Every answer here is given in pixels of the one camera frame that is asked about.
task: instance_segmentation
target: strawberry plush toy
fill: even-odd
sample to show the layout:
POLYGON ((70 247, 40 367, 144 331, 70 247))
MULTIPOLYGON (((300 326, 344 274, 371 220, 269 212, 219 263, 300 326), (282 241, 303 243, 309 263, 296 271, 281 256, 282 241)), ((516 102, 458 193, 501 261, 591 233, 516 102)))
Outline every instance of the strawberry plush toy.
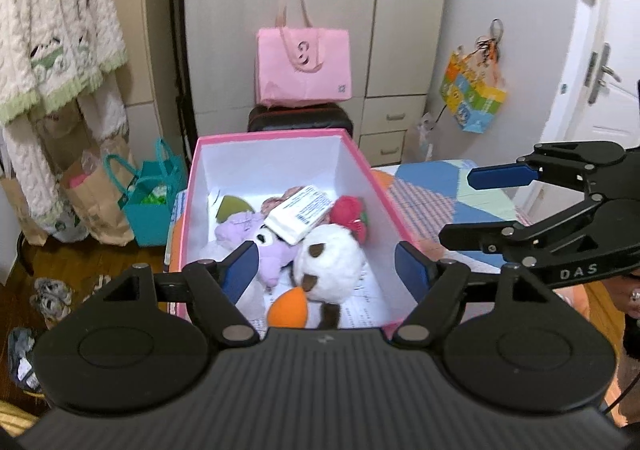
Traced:
POLYGON ((360 245, 364 244, 367 238, 367 214, 362 199, 351 195, 338 198, 329 212, 329 219, 333 224, 346 227, 360 245))

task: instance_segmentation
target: screw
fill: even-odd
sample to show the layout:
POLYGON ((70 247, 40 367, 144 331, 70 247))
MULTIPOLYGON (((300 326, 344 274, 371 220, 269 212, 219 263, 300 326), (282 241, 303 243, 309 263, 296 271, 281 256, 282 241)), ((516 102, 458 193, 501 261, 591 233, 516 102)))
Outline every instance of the screw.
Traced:
POLYGON ((421 325, 403 325, 398 329, 398 336, 406 342, 423 342, 429 338, 429 330, 421 325))
POLYGON ((229 325, 222 331, 222 335, 230 342, 245 342, 254 336, 254 330, 247 325, 229 325))
POLYGON ((524 267, 534 267, 538 263, 538 259, 534 256, 526 256, 522 259, 522 265, 524 267))

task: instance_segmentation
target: wooden floor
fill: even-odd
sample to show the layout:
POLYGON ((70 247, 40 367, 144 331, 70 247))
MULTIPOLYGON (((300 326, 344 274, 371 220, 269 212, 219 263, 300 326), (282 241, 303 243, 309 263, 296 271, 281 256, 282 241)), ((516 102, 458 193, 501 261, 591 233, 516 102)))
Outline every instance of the wooden floor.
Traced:
POLYGON ((17 271, 0 285, 0 400, 40 416, 47 405, 24 394, 8 376, 7 336, 14 327, 44 329, 42 316, 29 305, 33 280, 48 277, 62 280, 75 291, 74 300, 82 300, 90 293, 98 275, 118 276, 135 262, 146 262, 154 272, 161 273, 164 247, 140 248, 135 242, 126 247, 101 245, 94 239, 74 244, 62 244, 49 239, 43 247, 25 247, 25 258, 33 265, 34 276, 17 271))

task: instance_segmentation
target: brown paper bag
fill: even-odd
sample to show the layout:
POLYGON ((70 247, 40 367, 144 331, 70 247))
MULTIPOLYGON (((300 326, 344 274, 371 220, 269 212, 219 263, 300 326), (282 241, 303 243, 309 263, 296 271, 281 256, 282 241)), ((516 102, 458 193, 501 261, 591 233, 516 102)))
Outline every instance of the brown paper bag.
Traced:
MULTIPOLYGON (((100 149, 94 147, 92 151, 100 159, 100 149)), ((132 166, 136 165, 123 138, 116 138, 110 152, 122 156, 132 166)), ((102 164, 80 184, 70 188, 70 182, 82 174, 81 162, 77 160, 65 171, 60 181, 74 210, 94 239, 104 244, 126 245, 133 240, 133 231, 118 205, 122 195, 110 181, 102 164)), ((113 163, 113 174, 125 188, 133 179, 133 175, 117 163, 113 163)))
POLYGON ((0 179, 0 185, 4 188, 6 198, 14 209, 15 216, 24 233, 24 238, 31 245, 44 245, 49 234, 41 229, 29 215, 29 205, 27 204, 27 199, 24 198, 18 179, 3 177, 0 179))

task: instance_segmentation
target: cabinet handle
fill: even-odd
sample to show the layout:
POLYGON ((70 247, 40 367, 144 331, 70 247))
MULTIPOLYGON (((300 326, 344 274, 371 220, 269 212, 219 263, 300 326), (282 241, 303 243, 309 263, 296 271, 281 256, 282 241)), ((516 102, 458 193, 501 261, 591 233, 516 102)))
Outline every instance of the cabinet handle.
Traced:
POLYGON ((387 121, 402 121, 402 119, 404 119, 406 117, 405 113, 401 113, 401 114, 387 114, 386 115, 386 120, 387 121))
POLYGON ((380 155, 397 154, 400 151, 400 147, 396 146, 393 150, 380 150, 380 155))

